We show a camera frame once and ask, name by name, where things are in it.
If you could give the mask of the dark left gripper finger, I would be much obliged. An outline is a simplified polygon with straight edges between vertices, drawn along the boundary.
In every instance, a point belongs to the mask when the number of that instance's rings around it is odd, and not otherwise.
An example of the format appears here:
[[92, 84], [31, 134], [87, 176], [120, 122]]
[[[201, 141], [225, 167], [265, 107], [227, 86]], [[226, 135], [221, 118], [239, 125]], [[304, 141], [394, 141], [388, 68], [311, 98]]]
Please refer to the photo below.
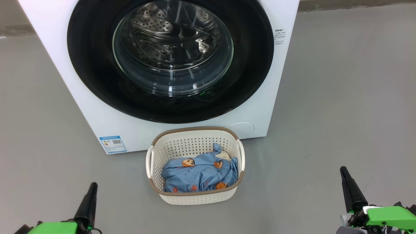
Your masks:
[[87, 232], [95, 226], [97, 189], [98, 184], [92, 182], [75, 213], [74, 221], [77, 224], [77, 232]]

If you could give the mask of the round white filter cover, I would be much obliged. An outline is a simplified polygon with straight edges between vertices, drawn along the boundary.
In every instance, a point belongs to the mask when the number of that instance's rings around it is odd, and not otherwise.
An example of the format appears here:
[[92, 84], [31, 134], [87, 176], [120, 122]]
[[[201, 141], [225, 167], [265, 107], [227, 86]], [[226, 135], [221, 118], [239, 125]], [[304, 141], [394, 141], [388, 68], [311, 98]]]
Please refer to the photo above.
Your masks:
[[251, 123], [247, 122], [240, 122], [232, 124], [228, 127], [231, 131], [233, 131], [239, 139], [250, 139], [255, 137], [255, 127]]

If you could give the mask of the grey washing machine door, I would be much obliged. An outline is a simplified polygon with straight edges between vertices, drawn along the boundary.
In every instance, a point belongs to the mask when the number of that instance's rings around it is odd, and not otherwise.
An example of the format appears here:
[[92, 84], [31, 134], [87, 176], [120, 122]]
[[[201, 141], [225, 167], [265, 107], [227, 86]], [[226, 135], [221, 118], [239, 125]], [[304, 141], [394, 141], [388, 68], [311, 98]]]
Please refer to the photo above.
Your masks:
[[264, 82], [273, 46], [258, 0], [79, 0], [67, 31], [73, 67], [92, 93], [167, 124], [239, 107]]

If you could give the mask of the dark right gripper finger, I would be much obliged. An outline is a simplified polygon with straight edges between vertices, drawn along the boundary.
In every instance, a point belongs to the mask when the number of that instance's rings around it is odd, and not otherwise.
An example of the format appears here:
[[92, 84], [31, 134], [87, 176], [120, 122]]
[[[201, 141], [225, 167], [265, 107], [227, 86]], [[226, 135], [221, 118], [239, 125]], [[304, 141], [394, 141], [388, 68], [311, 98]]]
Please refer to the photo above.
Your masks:
[[368, 201], [358, 187], [358, 184], [350, 175], [346, 166], [340, 167], [340, 174], [342, 178], [342, 190], [346, 212], [356, 213], [361, 211], [364, 206], [368, 206]]

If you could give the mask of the blue energy label sticker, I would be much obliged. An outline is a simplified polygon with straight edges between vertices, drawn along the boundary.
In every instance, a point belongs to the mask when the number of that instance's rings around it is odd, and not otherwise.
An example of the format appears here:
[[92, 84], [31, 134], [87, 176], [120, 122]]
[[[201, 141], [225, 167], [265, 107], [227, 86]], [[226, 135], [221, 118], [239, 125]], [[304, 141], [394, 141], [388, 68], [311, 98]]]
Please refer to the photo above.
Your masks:
[[98, 138], [107, 154], [127, 152], [127, 149], [119, 135]]

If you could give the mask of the cream perforated laundry basket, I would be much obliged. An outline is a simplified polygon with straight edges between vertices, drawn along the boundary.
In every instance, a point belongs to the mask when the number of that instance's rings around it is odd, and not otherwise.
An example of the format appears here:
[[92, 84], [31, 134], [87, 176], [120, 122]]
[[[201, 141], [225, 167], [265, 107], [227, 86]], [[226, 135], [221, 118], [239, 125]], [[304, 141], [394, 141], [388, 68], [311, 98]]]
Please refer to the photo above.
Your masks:
[[[238, 158], [238, 179], [234, 185], [204, 192], [173, 193], [164, 191], [162, 168], [170, 159], [195, 157], [214, 149], [217, 143], [231, 157]], [[166, 202], [172, 205], [202, 205], [230, 199], [242, 182], [245, 171], [245, 150], [238, 136], [230, 129], [203, 126], [174, 129], [158, 135], [147, 150], [147, 177], [150, 186]]]

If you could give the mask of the light blue cartoon print garment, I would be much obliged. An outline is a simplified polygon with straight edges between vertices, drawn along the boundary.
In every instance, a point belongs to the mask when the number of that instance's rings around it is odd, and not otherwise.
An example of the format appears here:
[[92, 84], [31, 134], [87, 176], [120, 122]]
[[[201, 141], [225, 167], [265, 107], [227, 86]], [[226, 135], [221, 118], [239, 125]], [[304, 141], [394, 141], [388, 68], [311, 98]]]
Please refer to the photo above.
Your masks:
[[238, 158], [221, 160], [216, 157], [221, 151], [222, 147], [214, 143], [210, 152], [168, 160], [161, 171], [164, 191], [204, 192], [234, 185], [238, 179]]

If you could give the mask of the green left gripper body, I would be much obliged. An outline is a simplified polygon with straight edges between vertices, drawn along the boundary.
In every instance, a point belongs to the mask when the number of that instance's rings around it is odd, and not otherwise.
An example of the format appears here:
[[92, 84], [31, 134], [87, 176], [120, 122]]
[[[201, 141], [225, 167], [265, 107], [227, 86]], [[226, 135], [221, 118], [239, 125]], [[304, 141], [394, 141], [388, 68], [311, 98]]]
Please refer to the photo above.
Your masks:
[[78, 222], [38, 222], [37, 226], [23, 225], [14, 234], [77, 234]]

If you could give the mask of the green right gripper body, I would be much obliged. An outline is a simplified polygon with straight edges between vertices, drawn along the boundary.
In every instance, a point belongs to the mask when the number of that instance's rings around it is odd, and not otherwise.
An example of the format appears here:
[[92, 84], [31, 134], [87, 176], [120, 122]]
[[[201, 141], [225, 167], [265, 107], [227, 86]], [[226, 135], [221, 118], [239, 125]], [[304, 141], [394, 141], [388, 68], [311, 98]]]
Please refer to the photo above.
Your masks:
[[395, 228], [416, 228], [416, 205], [364, 206], [358, 213], [349, 212], [347, 226], [391, 226]]

